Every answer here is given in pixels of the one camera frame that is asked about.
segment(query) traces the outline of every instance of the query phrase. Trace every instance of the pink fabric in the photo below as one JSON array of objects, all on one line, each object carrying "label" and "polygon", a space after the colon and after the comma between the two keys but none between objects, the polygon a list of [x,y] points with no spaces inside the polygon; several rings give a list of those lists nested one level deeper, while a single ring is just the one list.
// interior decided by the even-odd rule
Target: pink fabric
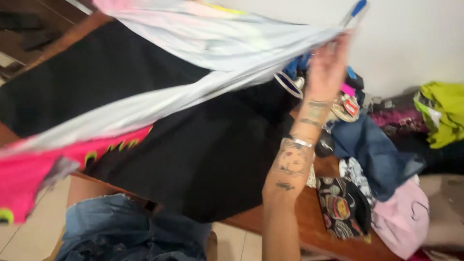
[{"label": "pink fabric", "polygon": [[377,202],[372,227],[397,256],[407,260],[420,247],[429,227],[429,201],[409,179],[386,202]]},{"label": "pink fabric", "polygon": [[342,92],[348,94],[349,96],[354,96],[354,89],[349,86],[348,84],[342,84],[342,88],[340,89]]},{"label": "pink fabric", "polygon": [[[38,187],[55,160],[64,156],[85,167],[89,157],[95,160],[108,150],[133,147],[150,132],[151,126],[117,137],[94,139],[75,143],[55,150],[27,152],[0,158],[0,209],[9,209],[14,215],[14,223],[24,223],[35,205]],[[19,140],[8,147],[23,142]]]}]

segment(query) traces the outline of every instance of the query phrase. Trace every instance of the bangle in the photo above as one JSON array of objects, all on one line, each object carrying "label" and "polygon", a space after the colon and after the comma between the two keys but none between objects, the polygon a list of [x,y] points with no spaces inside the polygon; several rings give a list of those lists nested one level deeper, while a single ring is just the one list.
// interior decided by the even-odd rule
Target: bangle
[{"label": "bangle", "polygon": [[308,147],[308,148],[312,148],[312,147],[313,147],[313,144],[307,143],[307,142],[302,141],[302,140],[300,140],[300,139],[297,139],[297,138],[292,137],[292,140],[293,140],[295,143],[298,143],[298,144],[303,145],[303,146],[305,146],[305,147]]}]

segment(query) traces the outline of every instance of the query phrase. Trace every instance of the blue jeans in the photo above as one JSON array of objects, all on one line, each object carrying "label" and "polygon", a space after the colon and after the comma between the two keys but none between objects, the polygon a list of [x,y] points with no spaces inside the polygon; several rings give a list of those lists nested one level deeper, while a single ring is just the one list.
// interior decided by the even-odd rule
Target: blue jeans
[{"label": "blue jeans", "polygon": [[210,223],[165,210],[150,215],[124,194],[81,201],[66,211],[55,260],[206,260]]}]

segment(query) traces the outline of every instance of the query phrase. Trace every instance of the hand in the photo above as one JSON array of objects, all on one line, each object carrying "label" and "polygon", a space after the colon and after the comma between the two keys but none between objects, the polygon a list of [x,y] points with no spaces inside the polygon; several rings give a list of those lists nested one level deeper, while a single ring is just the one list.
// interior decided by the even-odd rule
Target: hand
[{"label": "hand", "polygon": [[340,34],[314,51],[307,76],[306,94],[334,99],[345,79],[351,32]]}]

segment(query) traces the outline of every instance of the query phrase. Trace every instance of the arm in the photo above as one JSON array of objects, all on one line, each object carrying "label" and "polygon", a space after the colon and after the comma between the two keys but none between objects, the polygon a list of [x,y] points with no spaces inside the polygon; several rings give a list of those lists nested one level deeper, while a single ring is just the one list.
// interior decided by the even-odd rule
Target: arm
[{"label": "arm", "polygon": [[284,139],[263,187],[264,261],[299,261],[300,244],[295,202],[308,179],[314,145],[345,76],[349,36],[337,38],[336,49],[325,45],[315,53],[298,117],[290,131],[313,147]]}]

